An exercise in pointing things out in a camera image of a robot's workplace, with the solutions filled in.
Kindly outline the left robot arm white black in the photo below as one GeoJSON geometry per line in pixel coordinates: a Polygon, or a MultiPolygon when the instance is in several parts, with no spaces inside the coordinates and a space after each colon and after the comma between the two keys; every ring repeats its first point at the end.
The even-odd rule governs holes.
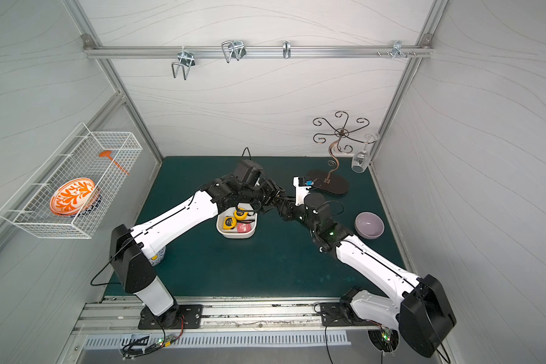
{"type": "Polygon", "coordinates": [[[121,224],[112,231],[109,262],[124,291],[133,294],[156,317],[178,311],[151,259],[172,241],[229,208],[249,203],[261,210],[274,206],[286,191],[260,173],[256,180],[234,174],[217,178],[203,186],[183,203],[162,215],[134,227],[121,224]]]}

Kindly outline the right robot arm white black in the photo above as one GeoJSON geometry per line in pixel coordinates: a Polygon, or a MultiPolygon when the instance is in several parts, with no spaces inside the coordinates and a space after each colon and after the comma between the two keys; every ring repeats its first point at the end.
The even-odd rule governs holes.
{"type": "Polygon", "coordinates": [[[442,283],[432,275],[406,271],[369,248],[352,230],[334,220],[329,202],[318,193],[276,197],[272,201],[285,221],[306,227],[323,253],[350,266],[389,298],[376,301],[364,290],[345,304],[358,321],[395,330],[419,355],[444,354],[444,339],[457,323],[442,283]]]}

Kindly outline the pink tape measure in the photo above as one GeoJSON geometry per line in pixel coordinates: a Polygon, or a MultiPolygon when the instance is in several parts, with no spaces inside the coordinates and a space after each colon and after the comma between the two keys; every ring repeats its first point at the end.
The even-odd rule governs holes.
{"type": "Polygon", "coordinates": [[[237,232],[238,234],[248,234],[253,230],[255,221],[238,221],[237,232]]]}

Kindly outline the white plastic storage box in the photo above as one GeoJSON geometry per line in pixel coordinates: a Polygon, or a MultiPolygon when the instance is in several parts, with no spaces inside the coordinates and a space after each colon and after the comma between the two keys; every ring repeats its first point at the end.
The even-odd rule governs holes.
{"type": "Polygon", "coordinates": [[[258,214],[249,203],[240,203],[218,215],[216,229],[227,239],[248,239],[256,232],[258,214]]]}

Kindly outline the copper hook stand dark base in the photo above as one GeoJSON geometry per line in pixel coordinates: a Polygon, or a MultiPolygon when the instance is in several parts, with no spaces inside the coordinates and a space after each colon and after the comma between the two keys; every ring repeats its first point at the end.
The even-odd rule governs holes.
{"type": "Polygon", "coordinates": [[[341,166],[339,155],[351,155],[354,151],[352,143],[364,143],[355,133],[370,126],[367,118],[357,118],[352,124],[350,115],[345,111],[334,113],[337,125],[334,125],[327,118],[318,117],[312,120],[315,127],[329,127],[329,131],[317,132],[312,136],[312,140],[317,145],[328,144],[329,170],[328,171],[310,171],[308,178],[313,186],[320,191],[334,196],[342,196],[350,189],[350,183],[338,174],[341,166]]]}

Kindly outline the lavender ceramic bowl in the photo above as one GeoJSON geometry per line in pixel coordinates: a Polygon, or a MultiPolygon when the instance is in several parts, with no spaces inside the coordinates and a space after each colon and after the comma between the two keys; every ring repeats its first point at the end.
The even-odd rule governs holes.
{"type": "Polygon", "coordinates": [[[356,232],[362,238],[375,240],[385,232],[385,223],[372,212],[361,212],[355,218],[354,226],[356,232]]]}

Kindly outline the clear wine glass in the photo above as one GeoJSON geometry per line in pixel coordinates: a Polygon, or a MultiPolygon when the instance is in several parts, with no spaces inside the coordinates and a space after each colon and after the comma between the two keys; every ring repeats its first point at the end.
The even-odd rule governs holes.
{"type": "Polygon", "coordinates": [[[371,133],[365,135],[365,140],[362,145],[362,148],[358,150],[351,162],[351,169],[357,174],[362,174],[368,168],[371,158],[370,152],[374,144],[379,140],[380,136],[378,133],[371,133]]]}

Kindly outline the blue yellow patterned bowl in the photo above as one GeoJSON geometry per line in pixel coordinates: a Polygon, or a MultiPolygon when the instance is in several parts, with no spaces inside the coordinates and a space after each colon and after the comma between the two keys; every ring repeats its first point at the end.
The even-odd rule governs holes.
{"type": "Polygon", "coordinates": [[[166,252],[166,247],[163,247],[161,250],[159,250],[158,253],[156,253],[156,255],[149,258],[150,264],[152,266],[159,265],[163,261],[163,259],[165,257],[165,252],[166,252]]]}

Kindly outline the metal loop hook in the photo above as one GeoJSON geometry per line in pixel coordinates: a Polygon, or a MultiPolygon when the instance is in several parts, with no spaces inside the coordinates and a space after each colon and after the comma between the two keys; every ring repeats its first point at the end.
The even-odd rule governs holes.
{"type": "Polygon", "coordinates": [[[223,52],[224,59],[228,64],[232,59],[239,61],[247,54],[244,42],[240,40],[224,41],[221,44],[221,51],[223,52]]]}

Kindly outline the small metal hook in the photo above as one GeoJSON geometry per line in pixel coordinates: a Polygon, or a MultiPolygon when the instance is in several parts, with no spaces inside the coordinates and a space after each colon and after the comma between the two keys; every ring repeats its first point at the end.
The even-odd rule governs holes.
{"type": "Polygon", "coordinates": [[[284,59],[289,59],[291,57],[291,42],[285,40],[282,43],[282,55],[284,59]]]}

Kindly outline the metal double hook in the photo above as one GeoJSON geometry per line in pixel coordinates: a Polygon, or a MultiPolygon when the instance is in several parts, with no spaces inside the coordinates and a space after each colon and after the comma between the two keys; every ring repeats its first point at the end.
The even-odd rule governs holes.
{"type": "Polygon", "coordinates": [[[187,80],[190,70],[195,64],[194,54],[188,52],[186,49],[182,49],[177,54],[177,60],[171,63],[173,77],[176,78],[179,74],[181,74],[183,79],[187,80]]]}

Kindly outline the orange white patterned plate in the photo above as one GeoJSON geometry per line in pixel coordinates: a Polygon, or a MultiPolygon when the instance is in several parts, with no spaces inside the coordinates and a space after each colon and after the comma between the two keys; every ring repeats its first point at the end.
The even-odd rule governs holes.
{"type": "Polygon", "coordinates": [[[76,178],[63,184],[52,195],[50,211],[59,216],[75,216],[90,209],[99,199],[95,182],[86,177],[76,178]]]}

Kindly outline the metal hook right end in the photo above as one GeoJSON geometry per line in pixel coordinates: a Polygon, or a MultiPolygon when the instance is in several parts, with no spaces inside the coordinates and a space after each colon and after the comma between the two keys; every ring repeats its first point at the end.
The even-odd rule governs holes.
{"type": "Polygon", "coordinates": [[[389,51],[377,52],[376,55],[381,58],[389,57],[390,59],[408,59],[414,57],[416,53],[413,51],[405,51],[402,43],[400,41],[396,41],[389,51]]]}

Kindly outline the white perforated vent strip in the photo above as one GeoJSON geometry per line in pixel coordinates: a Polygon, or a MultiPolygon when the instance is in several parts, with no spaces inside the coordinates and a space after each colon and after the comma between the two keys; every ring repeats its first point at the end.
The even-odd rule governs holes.
{"type": "MultiPolygon", "coordinates": [[[[85,350],[119,350],[137,339],[144,340],[136,346],[141,349],[149,341],[162,335],[123,334],[89,335],[83,344],[85,350]]],[[[239,348],[239,347],[324,347],[350,346],[344,330],[315,330],[302,332],[186,332],[174,348],[239,348]]]]}

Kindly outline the aluminium top rail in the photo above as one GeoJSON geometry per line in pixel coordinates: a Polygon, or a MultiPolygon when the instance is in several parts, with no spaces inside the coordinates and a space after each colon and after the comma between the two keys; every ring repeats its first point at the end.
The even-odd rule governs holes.
{"type": "MultiPolygon", "coordinates": [[[[284,59],[281,45],[246,45],[245,59],[284,59]]],[[[291,44],[289,59],[389,59],[378,57],[377,52],[387,52],[392,45],[294,45],[291,44]]],[[[221,47],[217,46],[102,46],[86,49],[84,53],[89,59],[172,59],[186,49],[194,54],[196,60],[224,59],[221,47]]],[[[403,45],[405,51],[413,51],[412,58],[431,56],[435,50],[432,47],[403,45]]]]}

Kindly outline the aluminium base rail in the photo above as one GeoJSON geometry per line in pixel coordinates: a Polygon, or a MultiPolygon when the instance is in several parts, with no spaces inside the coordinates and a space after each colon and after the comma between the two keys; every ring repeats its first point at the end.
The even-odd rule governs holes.
{"type": "MultiPolygon", "coordinates": [[[[337,297],[179,297],[181,305],[203,306],[197,332],[303,331],[322,328],[320,303],[337,297]]],[[[105,297],[83,307],[76,335],[125,334],[138,331],[143,303],[136,297],[105,297]]]]}

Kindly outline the wired circuit board with leds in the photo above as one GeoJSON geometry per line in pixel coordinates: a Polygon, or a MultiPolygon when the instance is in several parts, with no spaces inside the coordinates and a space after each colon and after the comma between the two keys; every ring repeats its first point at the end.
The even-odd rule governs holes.
{"type": "Polygon", "coordinates": [[[137,339],[136,341],[130,342],[130,344],[124,345],[124,347],[119,350],[123,360],[134,360],[138,357],[150,355],[152,353],[155,353],[156,351],[162,350],[163,348],[169,347],[179,341],[184,333],[184,315],[178,315],[176,318],[176,327],[180,329],[180,332],[177,335],[168,335],[165,330],[166,327],[158,318],[154,318],[153,322],[162,330],[162,337],[154,340],[153,342],[149,341],[148,344],[141,349],[136,348],[136,346],[139,345],[144,340],[144,338],[137,339]]]}

